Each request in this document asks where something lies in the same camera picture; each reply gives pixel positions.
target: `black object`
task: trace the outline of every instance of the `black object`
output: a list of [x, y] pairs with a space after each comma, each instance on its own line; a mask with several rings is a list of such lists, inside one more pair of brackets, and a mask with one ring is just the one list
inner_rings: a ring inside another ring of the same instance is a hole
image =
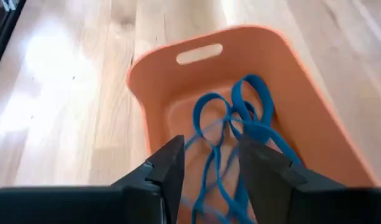
[[16, 9], [9, 12], [6, 12], [3, 7], [0, 7], [0, 60], [25, 2], [26, 0], [19, 0]]
[[112, 186], [0, 189], [0, 223], [173, 224], [183, 179], [177, 136]]
[[[349, 189], [244, 137], [240, 173], [259, 224], [381, 223], [381, 189]], [[177, 220], [184, 138], [104, 187], [0, 189], [0, 223], [168, 223]]]

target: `orange basket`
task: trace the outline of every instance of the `orange basket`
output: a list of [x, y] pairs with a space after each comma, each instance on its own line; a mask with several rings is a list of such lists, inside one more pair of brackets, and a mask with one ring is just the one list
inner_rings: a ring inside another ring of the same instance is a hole
[[[219, 55], [187, 64], [176, 60], [183, 52], [211, 44], [222, 46]], [[295, 51], [277, 32], [260, 26], [233, 27], [161, 47], [133, 65], [128, 86], [143, 107], [151, 153], [175, 135], [193, 136], [192, 110], [199, 97], [214, 91], [231, 102], [231, 87], [249, 73], [267, 84], [275, 104], [273, 127], [306, 167], [348, 186], [373, 185], [369, 170]], [[251, 89], [244, 92], [246, 100], [258, 104]], [[223, 104], [213, 101], [203, 109], [201, 123], [206, 127], [224, 115]], [[187, 152], [183, 194], [195, 198], [210, 149], [202, 142], [192, 147], [197, 149]], [[225, 211], [222, 201], [211, 203]]]

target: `blue elastic band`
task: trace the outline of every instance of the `blue elastic band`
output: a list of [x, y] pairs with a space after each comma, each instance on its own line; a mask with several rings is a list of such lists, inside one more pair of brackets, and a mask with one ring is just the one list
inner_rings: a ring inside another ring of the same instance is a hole
[[[253, 105], [243, 100], [242, 83], [244, 81], [248, 82], [256, 90], [258, 96], [260, 96], [263, 107], [263, 114], [261, 119], [258, 119]], [[225, 103], [226, 115], [224, 119], [217, 120], [209, 125], [205, 130], [202, 130], [200, 127], [200, 115], [202, 113], [203, 107], [210, 100], [214, 99], [222, 100]], [[226, 123], [229, 124], [230, 129], [237, 140], [240, 140], [242, 134], [235, 128], [235, 126], [232, 124], [232, 121], [242, 123], [243, 133], [247, 133], [252, 139], [256, 139], [257, 141], [260, 141], [264, 144], [267, 143], [269, 138], [272, 139], [284, 155], [288, 156], [291, 160], [293, 160], [293, 162], [301, 164], [301, 161], [299, 160], [296, 153], [287, 145], [286, 141], [274, 129], [271, 128], [271, 120], [274, 112], [273, 101], [271, 99], [268, 88], [260, 77], [256, 75], [246, 75], [243, 79], [236, 82], [232, 88], [231, 99], [233, 106], [230, 106], [230, 104], [221, 95], [217, 93], [208, 93], [199, 98], [193, 110], [193, 125], [196, 134], [187, 141], [185, 149], [187, 150], [196, 139], [202, 138], [210, 144], [212, 151], [205, 163], [202, 175], [202, 186], [200, 188], [199, 196], [192, 207], [192, 223], [196, 223], [197, 212], [201, 212], [202, 214], [205, 212], [213, 213], [221, 223], [230, 223], [229, 220], [233, 217], [236, 218], [240, 223], [254, 223], [253, 220], [251, 220], [247, 215], [248, 194], [242, 177], [240, 175], [238, 177], [234, 199], [230, 198], [228, 192], [225, 190], [222, 184], [222, 178], [227, 174], [230, 165], [238, 154], [236, 147], [232, 149], [227, 160], [227, 166], [225, 167], [223, 173], [220, 174], [220, 147], [223, 143], [223, 140], [225, 139], [224, 133]], [[234, 113], [238, 113], [241, 119], [232, 118]], [[204, 133], [219, 123], [222, 123], [221, 137], [218, 143], [214, 144], [204, 137]], [[207, 185], [207, 172], [213, 160], [215, 161], [215, 173], [217, 180], [214, 183]], [[205, 195], [216, 186], [218, 186], [223, 199], [227, 202], [229, 207], [226, 217], [213, 208], [203, 204]], [[181, 198], [181, 202], [188, 205], [190, 204], [189, 201], [184, 197]]]

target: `hardwood floor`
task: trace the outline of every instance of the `hardwood floor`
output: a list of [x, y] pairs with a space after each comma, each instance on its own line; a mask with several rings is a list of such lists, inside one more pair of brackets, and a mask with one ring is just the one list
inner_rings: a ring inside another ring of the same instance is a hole
[[287, 36], [381, 185], [381, 0], [27, 0], [0, 63], [0, 187], [134, 169], [149, 152], [131, 64], [243, 23]]

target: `basket handle hole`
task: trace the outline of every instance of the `basket handle hole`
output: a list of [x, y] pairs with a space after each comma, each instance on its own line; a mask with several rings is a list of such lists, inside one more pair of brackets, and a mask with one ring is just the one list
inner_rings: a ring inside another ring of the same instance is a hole
[[205, 60], [208, 58], [216, 57], [222, 52], [221, 44], [210, 44], [196, 49], [188, 50], [177, 55], [177, 63], [186, 65], [189, 63]]

